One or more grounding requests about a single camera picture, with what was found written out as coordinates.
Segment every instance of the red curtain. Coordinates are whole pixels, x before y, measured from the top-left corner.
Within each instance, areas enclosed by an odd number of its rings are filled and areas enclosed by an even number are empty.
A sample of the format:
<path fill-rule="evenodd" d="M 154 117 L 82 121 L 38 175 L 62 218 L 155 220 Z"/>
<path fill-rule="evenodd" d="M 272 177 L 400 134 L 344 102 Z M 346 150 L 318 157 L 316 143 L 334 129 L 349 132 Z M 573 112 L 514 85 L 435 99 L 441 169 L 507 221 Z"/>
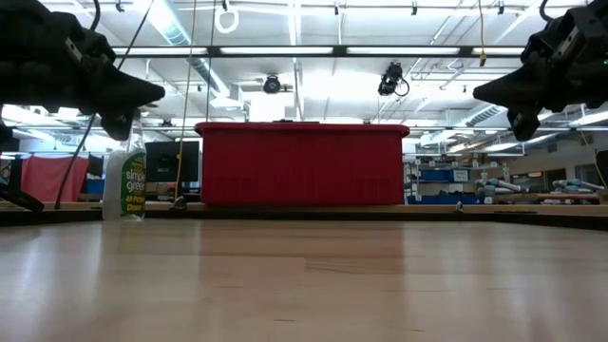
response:
<path fill-rule="evenodd" d="M 70 158 L 31 157 L 23 161 L 21 190 L 39 201 L 55 201 Z M 77 158 L 67 178 L 61 201 L 77 201 L 85 181 L 88 159 Z"/>

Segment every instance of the spray bottle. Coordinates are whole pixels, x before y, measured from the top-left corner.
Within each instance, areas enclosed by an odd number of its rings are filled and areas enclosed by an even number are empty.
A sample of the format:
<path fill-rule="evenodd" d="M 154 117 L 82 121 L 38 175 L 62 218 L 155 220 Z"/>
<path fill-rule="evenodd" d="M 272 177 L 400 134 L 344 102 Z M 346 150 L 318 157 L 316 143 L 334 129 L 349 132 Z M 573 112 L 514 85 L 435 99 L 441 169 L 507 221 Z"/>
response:
<path fill-rule="evenodd" d="M 104 185 L 104 220 L 142 220 L 145 214 L 145 143 L 136 111 L 129 139 L 112 151 Z"/>

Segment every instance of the bottle label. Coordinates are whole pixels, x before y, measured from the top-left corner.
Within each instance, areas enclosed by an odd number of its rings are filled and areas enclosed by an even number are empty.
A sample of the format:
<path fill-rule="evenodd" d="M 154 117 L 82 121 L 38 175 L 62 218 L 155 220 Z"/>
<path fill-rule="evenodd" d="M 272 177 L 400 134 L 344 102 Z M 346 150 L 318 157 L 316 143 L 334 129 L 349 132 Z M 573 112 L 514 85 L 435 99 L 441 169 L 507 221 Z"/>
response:
<path fill-rule="evenodd" d="M 123 215 L 145 214 L 145 153 L 135 154 L 123 164 L 121 179 Z"/>

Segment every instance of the red container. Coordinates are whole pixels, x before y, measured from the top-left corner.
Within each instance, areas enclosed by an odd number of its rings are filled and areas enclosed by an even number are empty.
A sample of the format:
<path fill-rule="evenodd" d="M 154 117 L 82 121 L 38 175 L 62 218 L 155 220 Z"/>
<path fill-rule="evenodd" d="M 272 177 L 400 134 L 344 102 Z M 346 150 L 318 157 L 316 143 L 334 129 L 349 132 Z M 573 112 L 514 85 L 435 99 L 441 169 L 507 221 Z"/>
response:
<path fill-rule="evenodd" d="M 207 204 L 402 204 L 402 125 L 199 123 Z"/>

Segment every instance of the wooden table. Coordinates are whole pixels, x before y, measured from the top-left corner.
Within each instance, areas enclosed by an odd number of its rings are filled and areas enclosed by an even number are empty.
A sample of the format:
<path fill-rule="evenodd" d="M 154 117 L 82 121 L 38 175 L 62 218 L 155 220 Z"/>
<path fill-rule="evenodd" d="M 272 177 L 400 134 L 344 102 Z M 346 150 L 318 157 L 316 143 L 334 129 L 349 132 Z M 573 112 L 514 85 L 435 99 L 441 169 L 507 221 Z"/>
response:
<path fill-rule="evenodd" d="M 0 341 L 605 341 L 608 235 L 147 219 L 0 231 Z"/>

